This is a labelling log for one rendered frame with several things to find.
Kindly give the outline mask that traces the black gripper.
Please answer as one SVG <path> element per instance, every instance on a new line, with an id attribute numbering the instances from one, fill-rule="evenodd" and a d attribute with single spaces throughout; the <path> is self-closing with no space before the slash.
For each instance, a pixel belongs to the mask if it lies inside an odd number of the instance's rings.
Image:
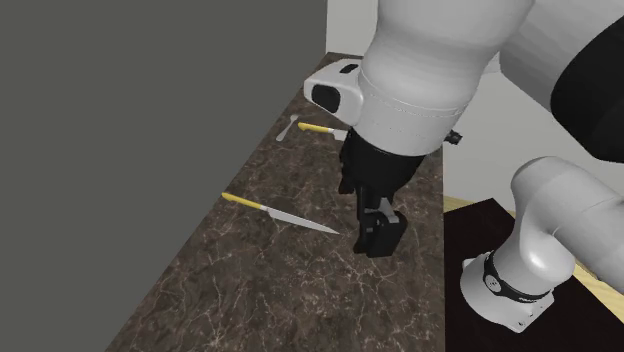
<path id="1" fill-rule="evenodd" d="M 358 238 L 353 246 L 356 254 L 369 258 L 391 256 L 406 231 L 408 221 L 395 211 L 387 198 L 379 207 L 370 189 L 379 196 L 392 196 L 414 176 L 425 156 L 403 156 L 387 152 L 366 141 L 350 128 L 342 145 L 340 194 L 356 189 Z"/>

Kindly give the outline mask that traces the dark robot stand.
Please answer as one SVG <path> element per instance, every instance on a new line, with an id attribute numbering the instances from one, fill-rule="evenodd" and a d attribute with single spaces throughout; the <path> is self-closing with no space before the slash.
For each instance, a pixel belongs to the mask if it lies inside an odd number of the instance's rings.
<path id="1" fill-rule="evenodd" d="M 624 352 L 624 296 L 576 267 L 521 333 L 476 314 L 460 292 L 462 261 L 502 244 L 512 215 L 488 199 L 444 214 L 446 352 Z"/>

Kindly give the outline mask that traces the silver spoon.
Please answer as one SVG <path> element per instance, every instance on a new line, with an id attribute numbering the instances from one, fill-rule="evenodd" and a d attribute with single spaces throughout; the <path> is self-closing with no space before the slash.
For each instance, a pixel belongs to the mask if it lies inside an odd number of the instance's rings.
<path id="1" fill-rule="evenodd" d="M 276 136 L 275 140 L 277 142 L 282 142 L 285 138 L 285 136 L 287 135 L 288 131 L 290 130 L 290 128 L 292 127 L 292 125 L 299 119 L 299 115 L 298 114 L 292 114 L 289 117 L 289 122 L 286 125 L 286 127 Z"/>

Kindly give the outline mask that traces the long yellow-handled knife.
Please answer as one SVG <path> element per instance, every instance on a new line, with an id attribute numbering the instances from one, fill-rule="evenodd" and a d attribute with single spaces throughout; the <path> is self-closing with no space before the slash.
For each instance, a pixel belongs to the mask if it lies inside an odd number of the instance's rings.
<path id="1" fill-rule="evenodd" d="M 262 205 L 260 203 L 251 201 L 251 200 L 247 200 L 245 198 L 241 198 L 238 197 L 236 195 L 230 194 L 230 193 L 226 193 L 226 192 L 222 192 L 221 196 L 228 200 L 228 201 L 232 201 L 232 202 L 236 202 L 254 209 L 258 209 L 261 211 L 266 212 L 271 218 L 276 219 L 276 220 L 281 220 L 284 222 L 288 222 L 290 224 L 294 224 L 294 225 L 298 225 L 298 226 L 302 226 L 302 227 L 306 227 L 309 229 L 313 229 L 313 230 L 318 230 L 318 231 L 322 231 L 325 233 L 330 233 L 330 234 L 337 234 L 337 231 L 327 227 L 325 225 L 319 224 L 317 222 L 308 220 L 308 219 L 304 219 L 301 217 L 298 217 L 296 215 L 290 214 L 290 213 L 286 213 L 280 210 L 277 210 L 275 208 L 271 208 L 265 205 Z"/>

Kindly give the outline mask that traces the short yellow-handled knife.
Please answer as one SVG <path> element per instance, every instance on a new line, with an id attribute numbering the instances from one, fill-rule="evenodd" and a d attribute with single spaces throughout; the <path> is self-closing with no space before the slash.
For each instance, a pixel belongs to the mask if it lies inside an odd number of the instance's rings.
<path id="1" fill-rule="evenodd" d="M 338 140 L 338 141 L 344 141 L 348 134 L 346 130 L 334 129 L 330 127 L 314 125 L 314 124 L 309 124 L 305 122 L 299 122 L 297 126 L 302 131 L 313 131 L 313 132 L 318 132 L 318 133 L 330 134 L 334 137 L 335 140 Z"/>

